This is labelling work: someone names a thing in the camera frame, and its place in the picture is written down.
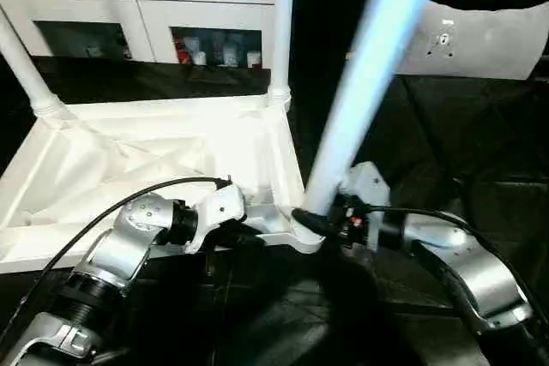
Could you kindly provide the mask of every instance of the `black cable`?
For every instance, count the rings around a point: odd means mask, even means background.
[[[368,209],[370,209],[372,212],[399,212],[399,213],[412,213],[412,214],[422,214],[424,216],[431,216],[433,218],[446,220],[452,225],[456,225],[461,229],[470,231],[472,234],[476,236],[476,233],[475,233],[476,231],[465,220],[462,220],[460,218],[457,218],[456,216],[452,216],[444,212],[439,212],[437,210],[414,209],[412,207],[378,206],[378,205],[366,205],[366,207],[368,207]]]
[[[0,335],[0,347],[2,347],[2,344],[4,343],[4,340],[8,336],[9,330],[12,328],[15,320],[25,307],[25,304],[29,300],[29,298],[35,293],[35,291],[38,290],[40,285],[44,282],[45,277],[47,274],[53,269],[53,267],[61,260],[61,258],[72,249],[72,247],[80,240],[82,239],[89,231],[91,231],[101,220],[103,220],[105,217],[107,217],[112,212],[116,211],[129,201],[133,201],[134,199],[138,198],[139,196],[143,196],[147,193],[150,193],[157,189],[162,189],[168,186],[173,186],[175,184],[181,184],[181,183],[200,183],[200,182],[209,182],[209,183],[215,183],[215,185],[218,188],[221,188],[225,185],[227,185],[229,182],[224,179],[219,179],[215,177],[181,177],[179,179],[173,179],[169,180],[167,182],[157,183],[152,186],[149,186],[148,188],[141,189],[137,192],[135,192],[133,195],[129,195],[122,199],[121,201],[115,203],[108,209],[106,209],[103,213],[101,213],[99,216],[97,216],[94,220],[89,222],[81,231],[79,231],[76,236],[74,236],[72,239],[69,240],[67,244],[64,245],[64,247],[57,252],[55,256],[48,262],[47,265],[42,269],[42,272],[40,272],[39,277],[34,281],[31,288],[28,290],[27,294],[23,297],[23,299],[19,302],[19,305],[15,309],[12,316],[9,318],[8,324],[6,325],[6,328],[4,328],[2,334]]]

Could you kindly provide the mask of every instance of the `white cabinet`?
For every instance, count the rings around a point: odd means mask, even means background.
[[[218,65],[224,62],[211,56],[211,39],[221,32],[232,39],[231,47],[238,44],[239,66],[247,66],[248,51],[261,52],[264,68],[272,64],[275,0],[0,0],[0,5],[35,56],[177,63],[178,38],[194,36],[208,39],[203,41],[208,64]]]
[[[244,48],[240,65],[244,60],[245,66],[245,53],[256,48],[261,52],[262,66],[271,67],[273,5],[140,0],[139,6],[156,62],[177,63],[175,42],[185,36],[185,29],[189,29],[189,36],[200,38],[200,30],[208,28],[219,29],[204,33],[210,40],[208,48],[212,47],[212,35],[239,36],[242,44],[239,47]],[[215,51],[208,53],[208,58],[212,59],[214,54]]]
[[[116,55],[117,47],[122,55],[127,47],[128,58],[154,61],[136,0],[0,0],[0,4],[32,55],[80,57],[77,48],[95,56],[106,51]]]

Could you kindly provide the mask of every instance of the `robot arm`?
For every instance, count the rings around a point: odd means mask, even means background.
[[[46,312],[38,313],[2,366],[91,359],[154,244],[196,253],[208,233],[244,217],[244,198],[230,184],[193,208],[154,193],[125,204],[75,267]]]
[[[352,168],[340,192],[342,202],[327,218],[302,209],[293,217],[347,246],[362,243],[413,258],[444,286],[491,364],[549,365],[543,311],[465,221],[449,213],[386,206],[389,188],[371,163]]]

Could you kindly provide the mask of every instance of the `black connector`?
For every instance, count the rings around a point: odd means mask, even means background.
[[[72,274],[49,312],[101,335],[123,303],[120,290],[85,274]]]

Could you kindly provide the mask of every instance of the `dark floor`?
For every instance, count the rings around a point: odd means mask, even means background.
[[[177,65],[39,66],[70,103],[221,93]],[[4,168],[33,117],[5,66],[0,73],[12,98],[0,117]],[[239,71],[219,76],[234,85],[228,94],[261,93],[267,79]],[[304,179],[334,88],[323,75],[293,85],[289,118]],[[549,304],[547,113],[549,86],[542,82],[397,78],[357,161],[377,164],[394,204],[467,217]],[[388,251],[349,253],[352,260],[330,247],[313,256],[272,248],[156,261],[112,331],[111,345],[131,348],[119,364],[487,364],[427,272]],[[34,275],[0,277],[0,322]],[[54,273],[49,287],[63,276]]]

